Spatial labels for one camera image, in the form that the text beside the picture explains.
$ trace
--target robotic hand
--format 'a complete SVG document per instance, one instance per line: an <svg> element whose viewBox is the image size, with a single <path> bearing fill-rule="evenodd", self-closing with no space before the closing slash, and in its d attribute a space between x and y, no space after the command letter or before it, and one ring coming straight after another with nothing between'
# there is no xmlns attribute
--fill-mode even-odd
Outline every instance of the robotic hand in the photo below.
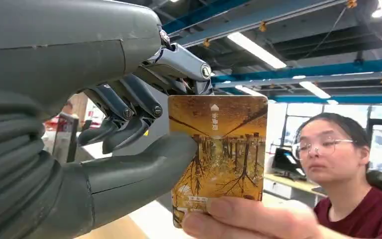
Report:
<svg viewBox="0 0 382 239"><path fill-rule="evenodd" d="M0 239L72 239L168 192L197 149L187 135L145 151L61 166L42 122L74 93L106 114L79 137L105 152L134 143L163 113L144 82L212 94L210 67L171 44L150 9L111 0L0 0Z"/></svg>

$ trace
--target golden card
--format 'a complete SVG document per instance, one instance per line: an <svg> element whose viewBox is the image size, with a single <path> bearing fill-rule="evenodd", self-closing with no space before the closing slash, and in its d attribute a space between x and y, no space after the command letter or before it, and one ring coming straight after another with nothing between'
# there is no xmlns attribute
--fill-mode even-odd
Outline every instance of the golden card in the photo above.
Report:
<svg viewBox="0 0 382 239"><path fill-rule="evenodd" d="M174 225L192 211L205 212L208 198L262 199L267 98L170 96L171 132L188 133L198 151L172 189Z"/></svg>

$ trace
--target computer monitor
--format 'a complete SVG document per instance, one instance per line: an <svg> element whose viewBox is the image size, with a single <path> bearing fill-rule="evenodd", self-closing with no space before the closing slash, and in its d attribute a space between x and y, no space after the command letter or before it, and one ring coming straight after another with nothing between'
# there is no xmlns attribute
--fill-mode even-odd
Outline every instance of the computer monitor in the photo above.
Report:
<svg viewBox="0 0 382 239"><path fill-rule="evenodd" d="M52 155L61 164L75 161L78 123L78 118L71 115L60 113L58 116Z"/></svg>
<svg viewBox="0 0 382 239"><path fill-rule="evenodd" d="M285 148L276 149L272 170L277 176L292 180L306 180L300 161L293 156L292 151Z"/></svg>

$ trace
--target desk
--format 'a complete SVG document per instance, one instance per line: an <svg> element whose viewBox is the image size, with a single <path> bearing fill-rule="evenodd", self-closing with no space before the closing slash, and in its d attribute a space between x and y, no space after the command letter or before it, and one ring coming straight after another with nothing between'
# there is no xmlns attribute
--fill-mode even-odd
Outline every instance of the desk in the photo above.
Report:
<svg viewBox="0 0 382 239"><path fill-rule="evenodd" d="M273 174L264 175L264 190L286 199L299 200L311 207L314 207L318 201L327 197L312 190L317 187L317 185L310 182L293 181Z"/></svg>
<svg viewBox="0 0 382 239"><path fill-rule="evenodd" d="M267 193L263 203L285 201ZM153 201L115 222L76 239L192 239L182 229L174 227L171 212Z"/></svg>

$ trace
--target finger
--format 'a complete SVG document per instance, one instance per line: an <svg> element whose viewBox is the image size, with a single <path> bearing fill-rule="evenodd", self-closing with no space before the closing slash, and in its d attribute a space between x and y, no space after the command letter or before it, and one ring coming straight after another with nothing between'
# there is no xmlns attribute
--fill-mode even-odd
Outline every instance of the finger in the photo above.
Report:
<svg viewBox="0 0 382 239"><path fill-rule="evenodd" d="M300 202L264 206L254 200L221 197L209 200L207 210L224 224L282 239L304 239L318 233L315 215Z"/></svg>
<svg viewBox="0 0 382 239"><path fill-rule="evenodd" d="M201 213L186 215L182 227L185 233L196 239L271 239L256 232L223 224Z"/></svg>

